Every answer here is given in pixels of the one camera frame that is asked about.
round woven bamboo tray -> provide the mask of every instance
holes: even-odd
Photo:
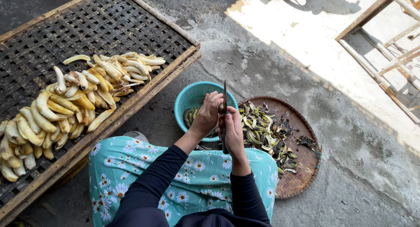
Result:
[[[309,123],[295,108],[275,97],[251,97],[241,101],[238,107],[241,107],[247,101],[254,103],[255,107],[262,106],[263,102],[265,102],[270,110],[269,112],[276,115],[273,118],[274,120],[279,120],[283,113],[288,111],[287,118],[290,120],[291,127],[299,130],[286,140],[287,146],[293,150],[293,154],[297,155],[297,174],[286,171],[277,184],[276,198],[284,199],[294,197],[307,190],[318,174],[322,153],[322,148],[319,149],[318,140]],[[310,137],[315,141],[316,147],[313,149],[316,152],[303,145],[296,144],[297,138],[302,135]]]

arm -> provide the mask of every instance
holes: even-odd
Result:
[[[160,197],[195,146],[216,126],[222,94],[207,94],[191,128],[168,150],[160,155],[131,184],[114,219],[138,208],[157,208]]]
[[[219,118],[219,125],[226,124],[225,143],[232,156],[232,202],[235,216],[248,219],[255,219],[270,224],[267,212],[265,211],[263,200],[255,184],[254,174],[249,167],[247,155],[245,154],[242,124],[239,111],[228,106],[228,111],[224,119]]]

teal floral fabric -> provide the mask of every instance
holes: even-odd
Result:
[[[111,222],[130,185],[166,149],[125,136],[104,139],[92,148],[89,195],[95,227]],[[276,197],[276,162],[261,150],[245,150],[271,220]],[[234,214],[231,170],[232,158],[222,151],[192,151],[156,207],[165,212],[170,226],[182,216],[213,208],[224,208]]]

person's left hand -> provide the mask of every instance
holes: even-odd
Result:
[[[214,91],[206,94],[203,106],[198,111],[192,125],[189,129],[198,137],[205,138],[217,125],[219,118],[218,106],[223,102],[223,93]]]

knife handle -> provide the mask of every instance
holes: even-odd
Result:
[[[226,133],[222,133],[222,151],[223,151],[223,154],[229,154],[228,149],[226,148],[226,144],[225,144],[225,137],[226,137]]]

